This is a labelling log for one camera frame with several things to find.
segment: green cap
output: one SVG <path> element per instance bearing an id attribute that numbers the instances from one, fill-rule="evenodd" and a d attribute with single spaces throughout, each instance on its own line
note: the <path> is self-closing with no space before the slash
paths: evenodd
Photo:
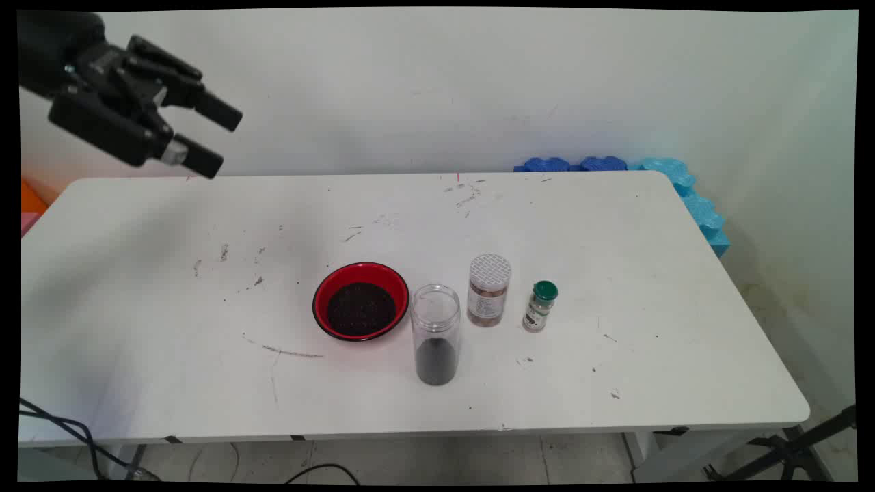
<path id="1" fill-rule="evenodd" d="M 543 300 L 553 300 L 559 295 L 559 289 L 556 288 L 556 284 L 553 284 L 549 280 L 542 280 L 535 284 L 535 287 L 532 288 L 532 292 L 539 299 Z"/>

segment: robotic arm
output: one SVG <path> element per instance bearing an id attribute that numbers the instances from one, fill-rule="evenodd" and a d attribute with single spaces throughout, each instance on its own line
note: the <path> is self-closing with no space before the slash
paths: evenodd
<path id="1" fill-rule="evenodd" d="M 203 74 L 131 36 L 111 45 L 92 12 L 18 11 L 18 85 L 52 101 L 49 121 L 140 167 L 148 158 L 207 178 L 223 157 L 178 133 L 158 108 L 194 109 L 234 131 L 243 114 L 207 91 Z"/>

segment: spice jar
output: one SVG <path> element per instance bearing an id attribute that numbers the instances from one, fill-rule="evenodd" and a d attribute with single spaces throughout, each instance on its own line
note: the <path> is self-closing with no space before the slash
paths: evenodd
<path id="1" fill-rule="evenodd" d="M 532 287 L 532 295 L 528 298 L 526 313 L 522 315 L 522 327 L 527 332 L 536 334 L 547 324 L 547 315 L 556 303 L 559 289 L 548 280 L 542 280 Z"/>
<path id="2" fill-rule="evenodd" d="M 510 262 L 494 253 L 471 261 L 468 285 L 468 319 L 479 327 L 501 321 L 510 283 Z"/>

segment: tripod stand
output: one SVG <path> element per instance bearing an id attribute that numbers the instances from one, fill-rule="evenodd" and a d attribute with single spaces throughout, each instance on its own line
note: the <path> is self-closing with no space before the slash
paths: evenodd
<path id="1" fill-rule="evenodd" d="M 789 440 L 775 435 L 768 439 L 757 438 L 749 441 L 747 444 L 765 446 L 771 448 L 772 451 L 726 476 L 718 473 L 712 465 L 708 465 L 703 470 L 709 480 L 739 481 L 747 480 L 759 472 L 772 467 L 778 461 L 783 461 L 784 471 L 780 475 L 781 480 L 793 480 L 793 473 L 797 468 L 802 468 L 808 472 L 808 476 L 811 477 L 812 481 L 827 481 L 825 473 L 817 464 L 810 448 L 848 427 L 857 428 L 857 404 L 842 410 L 835 417 L 817 425 L 810 431 L 800 432 L 796 427 L 784 429 L 784 432 L 790 438 Z"/>

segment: pink object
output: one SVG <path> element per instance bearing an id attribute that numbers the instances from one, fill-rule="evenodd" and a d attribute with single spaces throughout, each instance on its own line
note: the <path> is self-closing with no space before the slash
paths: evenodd
<path id="1" fill-rule="evenodd" d="M 31 228 L 33 227 L 33 224 L 37 223 L 37 219 L 39 218 L 39 216 L 40 216 L 40 214 L 37 214 L 36 212 L 27 212 L 27 213 L 21 214 L 21 236 L 22 237 L 25 237 L 25 234 L 27 234 L 27 231 L 31 230 Z"/>

